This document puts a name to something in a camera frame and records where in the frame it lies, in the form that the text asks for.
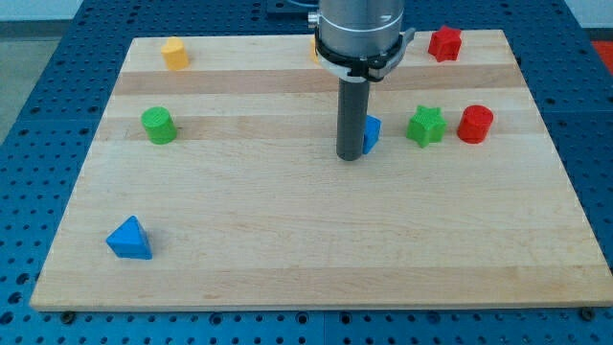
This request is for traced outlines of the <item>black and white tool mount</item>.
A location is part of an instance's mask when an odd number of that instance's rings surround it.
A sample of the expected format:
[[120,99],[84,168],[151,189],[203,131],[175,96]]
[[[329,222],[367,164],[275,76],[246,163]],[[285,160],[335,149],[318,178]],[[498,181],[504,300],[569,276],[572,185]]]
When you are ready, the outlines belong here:
[[407,45],[415,38],[416,29],[400,32],[387,51],[370,57],[350,57],[333,52],[315,33],[315,55],[319,64],[340,80],[347,82],[380,82],[403,60]]

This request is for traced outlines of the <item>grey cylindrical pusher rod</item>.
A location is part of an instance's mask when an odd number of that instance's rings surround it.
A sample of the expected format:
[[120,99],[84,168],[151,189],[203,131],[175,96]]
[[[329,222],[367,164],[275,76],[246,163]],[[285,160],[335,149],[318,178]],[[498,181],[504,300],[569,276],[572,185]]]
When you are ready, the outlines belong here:
[[363,152],[370,84],[339,81],[336,154],[345,161]]

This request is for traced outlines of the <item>yellow block behind arm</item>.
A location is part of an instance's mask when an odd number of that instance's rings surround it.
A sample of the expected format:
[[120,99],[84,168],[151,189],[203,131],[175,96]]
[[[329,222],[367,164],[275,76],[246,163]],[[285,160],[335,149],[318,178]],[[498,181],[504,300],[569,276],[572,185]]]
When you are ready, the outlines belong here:
[[309,48],[310,58],[315,64],[318,64],[319,58],[318,58],[318,53],[317,53],[316,40],[314,36],[310,38],[309,44],[310,44],[310,48]]

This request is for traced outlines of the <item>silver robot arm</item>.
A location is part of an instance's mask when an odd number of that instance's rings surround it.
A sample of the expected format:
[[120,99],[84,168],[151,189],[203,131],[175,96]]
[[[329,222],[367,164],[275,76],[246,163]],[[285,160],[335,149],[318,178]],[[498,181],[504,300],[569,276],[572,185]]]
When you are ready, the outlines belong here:
[[392,73],[414,39],[403,18],[401,0],[320,0],[308,16],[315,56],[339,79],[336,154],[345,161],[363,154],[370,85]]

